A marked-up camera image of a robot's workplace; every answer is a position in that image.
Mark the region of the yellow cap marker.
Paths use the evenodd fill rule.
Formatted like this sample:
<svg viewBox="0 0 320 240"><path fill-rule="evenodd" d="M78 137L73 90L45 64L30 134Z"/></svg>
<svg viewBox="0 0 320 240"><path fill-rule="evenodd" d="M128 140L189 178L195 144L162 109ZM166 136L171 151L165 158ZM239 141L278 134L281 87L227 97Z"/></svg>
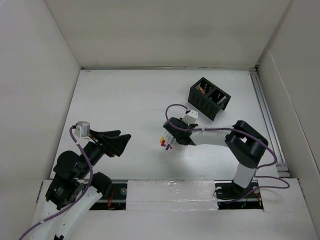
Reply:
<svg viewBox="0 0 320 240"><path fill-rule="evenodd" d="M162 137L160 138L160 142L166 139L166 134L163 134Z"/></svg>

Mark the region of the orange highlighter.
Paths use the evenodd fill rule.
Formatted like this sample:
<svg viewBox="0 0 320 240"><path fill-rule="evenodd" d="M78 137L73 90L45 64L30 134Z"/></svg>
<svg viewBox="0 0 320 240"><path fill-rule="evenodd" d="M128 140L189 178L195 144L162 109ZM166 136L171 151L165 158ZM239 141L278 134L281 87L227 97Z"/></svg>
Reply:
<svg viewBox="0 0 320 240"><path fill-rule="evenodd" d="M203 90L203 88L199 87L198 90L202 93L202 94L206 94L206 92Z"/></svg>

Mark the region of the black cap marker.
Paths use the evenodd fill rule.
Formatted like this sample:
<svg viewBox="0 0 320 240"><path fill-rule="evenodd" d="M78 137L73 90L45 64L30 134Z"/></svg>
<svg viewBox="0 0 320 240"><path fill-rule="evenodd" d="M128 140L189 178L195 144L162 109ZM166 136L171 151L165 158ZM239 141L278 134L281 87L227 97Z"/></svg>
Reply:
<svg viewBox="0 0 320 240"><path fill-rule="evenodd" d="M218 101L218 105L220 105L224 100L226 99L226 97L222 98L220 101Z"/></svg>

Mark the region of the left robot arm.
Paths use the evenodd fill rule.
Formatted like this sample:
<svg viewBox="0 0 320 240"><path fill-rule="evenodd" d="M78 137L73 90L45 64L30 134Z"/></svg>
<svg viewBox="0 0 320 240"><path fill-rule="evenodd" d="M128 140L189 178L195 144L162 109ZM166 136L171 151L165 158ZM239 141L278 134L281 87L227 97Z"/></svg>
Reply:
<svg viewBox="0 0 320 240"><path fill-rule="evenodd" d="M69 134L81 154L65 151L54 167L54 178L45 194L42 219L26 230L20 239L68 240L76 225L101 198L112 193L113 181L93 168L104 156L119 157L130 134L120 130L94 131L73 125Z"/></svg>

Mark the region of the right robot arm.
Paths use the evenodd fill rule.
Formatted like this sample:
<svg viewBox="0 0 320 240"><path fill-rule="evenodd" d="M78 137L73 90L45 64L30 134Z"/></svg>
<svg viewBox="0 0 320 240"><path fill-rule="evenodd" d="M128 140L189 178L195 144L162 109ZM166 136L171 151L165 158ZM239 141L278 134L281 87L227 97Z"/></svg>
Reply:
<svg viewBox="0 0 320 240"><path fill-rule="evenodd" d="M215 194L220 200L234 201L249 192L249 185L254 178L268 141L247 122L239 120L223 134L220 130L196 130L198 124L186 123L182 118L171 117L164 124L168 138L179 145L213 145L228 148L238 161L236 173L231 183L216 187Z"/></svg>

